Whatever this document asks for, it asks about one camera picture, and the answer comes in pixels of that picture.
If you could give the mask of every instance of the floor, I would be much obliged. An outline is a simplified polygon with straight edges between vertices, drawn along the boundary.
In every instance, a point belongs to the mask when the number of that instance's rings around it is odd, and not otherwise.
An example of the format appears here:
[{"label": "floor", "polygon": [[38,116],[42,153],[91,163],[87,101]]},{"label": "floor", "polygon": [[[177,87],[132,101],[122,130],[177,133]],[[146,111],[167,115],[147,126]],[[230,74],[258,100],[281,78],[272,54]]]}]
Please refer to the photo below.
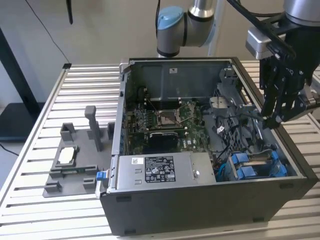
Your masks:
[{"label": "floor", "polygon": [[[19,154],[21,149],[24,146],[23,142],[10,142],[10,143],[5,143],[1,142],[1,144],[8,150]],[[0,147],[0,162],[1,162],[1,167],[0,167],[0,189],[2,188],[3,184],[5,183],[8,174],[11,171],[11,168],[15,164],[17,159],[17,156],[9,153],[5,150],[3,150]]]}]

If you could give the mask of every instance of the metal table surface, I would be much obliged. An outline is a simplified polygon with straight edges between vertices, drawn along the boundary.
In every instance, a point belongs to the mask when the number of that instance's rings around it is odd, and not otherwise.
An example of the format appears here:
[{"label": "metal table surface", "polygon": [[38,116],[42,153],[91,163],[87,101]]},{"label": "metal table surface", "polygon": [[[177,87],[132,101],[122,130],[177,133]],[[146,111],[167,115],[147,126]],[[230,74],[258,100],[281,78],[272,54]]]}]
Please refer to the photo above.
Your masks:
[{"label": "metal table surface", "polygon": [[[259,63],[242,62],[258,84]],[[320,68],[315,73],[320,81]],[[111,240],[108,221],[94,194],[43,198],[42,193],[60,142],[62,123],[89,128],[87,105],[97,107],[101,127],[115,121],[119,88],[118,65],[73,65],[62,71],[0,198],[0,238]],[[309,114],[284,124],[299,150],[320,177],[320,125]],[[135,236],[136,239],[320,239],[320,183],[301,200],[283,206],[271,221],[180,232]]]}]

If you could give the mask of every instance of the black cord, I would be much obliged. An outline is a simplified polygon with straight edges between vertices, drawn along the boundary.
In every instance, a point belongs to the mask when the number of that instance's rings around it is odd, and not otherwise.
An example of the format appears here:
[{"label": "black cord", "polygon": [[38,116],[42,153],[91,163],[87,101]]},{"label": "black cord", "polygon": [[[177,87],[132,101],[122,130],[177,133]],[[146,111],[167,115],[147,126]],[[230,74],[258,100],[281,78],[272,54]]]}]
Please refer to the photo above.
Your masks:
[{"label": "black cord", "polygon": [[62,53],[62,55],[64,56],[64,58],[67,60],[68,63],[70,63],[69,59],[66,57],[66,55],[64,54],[64,52],[60,49],[60,47],[56,44],[55,40],[53,39],[53,37],[51,36],[50,32],[48,31],[48,29],[46,28],[46,26],[44,25],[44,23],[40,20],[40,18],[38,17],[38,15],[36,14],[36,12],[34,11],[34,9],[31,7],[31,5],[29,4],[28,0],[25,0],[26,4],[28,4],[29,8],[31,9],[31,11],[33,12],[33,14],[36,16],[36,18],[39,20],[39,22],[42,24],[42,26],[44,27],[44,29],[46,30],[46,32],[48,33],[49,37],[51,38],[52,42],[54,43],[54,45],[59,49],[59,51]]},{"label": "black cord", "polygon": [[3,150],[7,151],[8,153],[11,153],[11,154],[13,154],[13,155],[19,156],[19,154],[15,153],[15,152],[13,152],[13,151],[10,151],[10,150],[8,150],[8,149],[6,149],[1,143],[0,143],[0,147],[3,148]]},{"label": "black cord", "polygon": [[284,54],[284,57],[291,57],[293,59],[296,58],[297,54],[295,50],[288,45],[285,41],[279,38],[278,35],[276,35],[267,24],[259,21],[258,18],[256,18],[254,15],[252,15],[245,7],[243,7],[238,0],[227,0],[228,3],[234,7],[241,15],[243,15],[246,19],[250,21],[261,33],[266,35],[269,39],[271,39],[270,47],[269,49],[273,49],[273,52],[275,52],[275,49],[277,51],[280,51],[281,54]]},{"label": "black cord", "polygon": [[225,148],[222,150],[222,152],[219,154],[219,156],[216,159],[218,160],[222,156],[222,154],[224,154],[225,151],[228,150],[229,147],[230,147],[230,143],[227,146],[225,146]]},{"label": "black cord", "polygon": [[275,12],[275,13],[257,13],[257,12],[252,12],[252,11],[250,11],[250,13],[251,13],[253,16],[257,17],[257,18],[271,18],[271,17],[278,16],[278,15],[281,14],[281,12]]},{"label": "black cord", "polygon": [[159,19],[159,11],[160,11],[161,0],[158,0],[158,5],[156,6],[155,11],[155,36],[158,37],[158,19]]}]

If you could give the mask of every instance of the motherboard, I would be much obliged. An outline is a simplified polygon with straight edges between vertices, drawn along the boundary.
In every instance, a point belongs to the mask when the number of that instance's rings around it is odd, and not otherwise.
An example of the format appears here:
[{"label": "motherboard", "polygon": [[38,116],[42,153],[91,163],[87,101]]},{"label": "motherboard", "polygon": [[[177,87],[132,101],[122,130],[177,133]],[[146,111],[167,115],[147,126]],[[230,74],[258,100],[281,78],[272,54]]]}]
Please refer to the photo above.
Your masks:
[{"label": "motherboard", "polygon": [[211,152],[210,137],[196,101],[147,101],[127,111],[129,154]]}]

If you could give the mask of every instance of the blue latch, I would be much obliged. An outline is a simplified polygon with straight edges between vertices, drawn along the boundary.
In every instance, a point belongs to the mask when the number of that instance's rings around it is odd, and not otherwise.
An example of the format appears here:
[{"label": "blue latch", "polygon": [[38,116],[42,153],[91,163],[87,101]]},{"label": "blue latch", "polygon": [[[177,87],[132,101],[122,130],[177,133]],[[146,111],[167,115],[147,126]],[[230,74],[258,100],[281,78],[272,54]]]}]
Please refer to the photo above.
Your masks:
[{"label": "blue latch", "polygon": [[98,171],[96,173],[96,180],[97,181],[103,181],[107,179],[107,172],[106,171]]}]

